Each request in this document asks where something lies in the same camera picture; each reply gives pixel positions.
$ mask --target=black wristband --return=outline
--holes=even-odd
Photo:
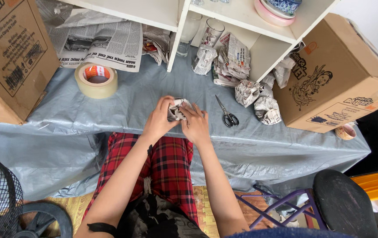
[[[114,226],[107,223],[97,222],[97,223],[87,224],[87,226],[89,226],[90,231],[106,232],[108,234],[111,234],[114,237],[117,233],[117,229]]]

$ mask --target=blue floral bowl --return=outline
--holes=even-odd
[[[294,13],[302,0],[268,0],[276,8],[287,13]]]

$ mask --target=plaid pants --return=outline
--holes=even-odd
[[[98,185],[93,198],[86,208],[83,218],[101,192],[105,183],[112,176],[118,165],[129,153],[136,143],[139,135],[129,133],[112,133],[108,139],[108,157],[99,175]],[[187,139],[161,137],[153,145],[151,153],[145,161],[130,201],[132,202],[144,193],[143,179],[151,176],[151,192],[175,204],[186,215],[198,224],[197,209],[193,196],[192,181],[190,177],[190,164],[193,156],[193,144]]]

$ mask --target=gray tablecloth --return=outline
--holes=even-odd
[[[210,135],[232,185],[248,189],[252,183],[275,184],[338,165],[346,170],[370,153],[362,134],[343,141],[333,131],[325,134],[288,128],[283,122],[266,126],[234,99],[234,89],[215,85],[211,72],[196,75],[190,69],[192,48],[177,57],[171,73],[149,56],[142,57],[139,73],[118,71],[118,91],[107,99],[91,99],[77,87],[73,69],[58,69],[48,94],[23,126],[0,123],[0,161],[19,177],[27,199],[39,199],[61,186],[75,183],[82,189],[65,189],[58,196],[76,196],[94,187],[104,153],[100,132],[142,133],[149,113],[163,95],[183,97],[209,113]],[[223,111],[239,118],[228,128]],[[184,137],[180,126],[166,136]],[[202,163],[195,150],[191,166],[194,185],[204,185]]]

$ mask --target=white shelving unit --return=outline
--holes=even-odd
[[[194,46],[199,45],[206,19],[219,19],[226,27],[226,32],[232,32],[249,48],[249,79],[259,82],[340,0],[303,0],[296,11],[295,22],[287,27],[274,26],[263,20],[255,10],[254,0],[230,0],[227,4],[204,0],[203,6],[197,6],[191,0],[61,1],[170,30],[172,34],[168,72],[173,67],[188,11],[204,15],[192,41]]]

